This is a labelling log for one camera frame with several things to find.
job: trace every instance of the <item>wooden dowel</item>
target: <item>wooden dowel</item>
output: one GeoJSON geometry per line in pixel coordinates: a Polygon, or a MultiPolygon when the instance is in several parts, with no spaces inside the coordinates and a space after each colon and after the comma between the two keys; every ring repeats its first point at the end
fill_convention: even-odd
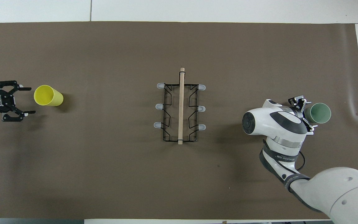
{"type": "Polygon", "coordinates": [[[179,78],[179,127],[178,144],[183,144],[183,101],[185,97],[185,68],[180,69],[179,78]]]}

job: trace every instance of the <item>brown table surface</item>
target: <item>brown table surface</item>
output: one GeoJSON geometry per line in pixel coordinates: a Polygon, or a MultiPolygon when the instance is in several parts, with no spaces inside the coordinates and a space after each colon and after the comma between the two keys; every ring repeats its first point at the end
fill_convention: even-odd
{"type": "Polygon", "coordinates": [[[330,106],[302,173],[358,169],[354,24],[0,24],[0,81],[32,87],[0,121],[0,218],[324,219],[265,170],[243,114],[267,98],[330,106]],[[206,85],[198,142],[162,141],[159,82],[206,85]],[[64,95],[39,106],[35,88],[64,95]]]}

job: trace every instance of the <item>green cup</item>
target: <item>green cup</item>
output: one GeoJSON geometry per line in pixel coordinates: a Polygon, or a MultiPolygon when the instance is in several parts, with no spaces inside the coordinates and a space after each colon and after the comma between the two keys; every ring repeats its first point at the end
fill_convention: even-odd
{"type": "Polygon", "coordinates": [[[324,103],[316,103],[305,109],[305,117],[311,123],[323,124],[331,118],[331,110],[324,103]]]}

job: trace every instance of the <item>black cable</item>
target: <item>black cable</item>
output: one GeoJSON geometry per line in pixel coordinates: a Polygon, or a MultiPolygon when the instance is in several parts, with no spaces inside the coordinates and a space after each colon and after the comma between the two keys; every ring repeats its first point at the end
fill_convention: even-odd
{"type": "Polygon", "coordinates": [[[295,174],[295,172],[291,169],[288,169],[286,166],[284,166],[283,164],[281,164],[279,161],[275,160],[281,167],[283,167],[284,169],[290,171],[291,173],[295,174]]]}
{"type": "Polygon", "coordinates": [[[306,163],[306,159],[305,159],[305,156],[303,155],[303,153],[301,151],[299,151],[299,153],[301,154],[302,158],[304,159],[304,163],[302,164],[302,166],[299,169],[297,169],[297,171],[301,170],[306,163]]]}

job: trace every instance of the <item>plastic cup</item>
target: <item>plastic cup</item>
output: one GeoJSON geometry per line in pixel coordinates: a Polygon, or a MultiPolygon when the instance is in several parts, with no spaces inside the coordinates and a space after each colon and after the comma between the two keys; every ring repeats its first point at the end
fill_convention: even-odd
{"type": "Polygon", "coordinates": [[[34,92],[34,100],[41,106],[59,106],[63,95],[48,85],[41,85],[34,92]]]}
{"type": "Polygon", "coordinates": [[[311,123],[323,124],[331,118],[331,110],[324,103],[316,103],[305,109],[305,117],[311,123]]]}

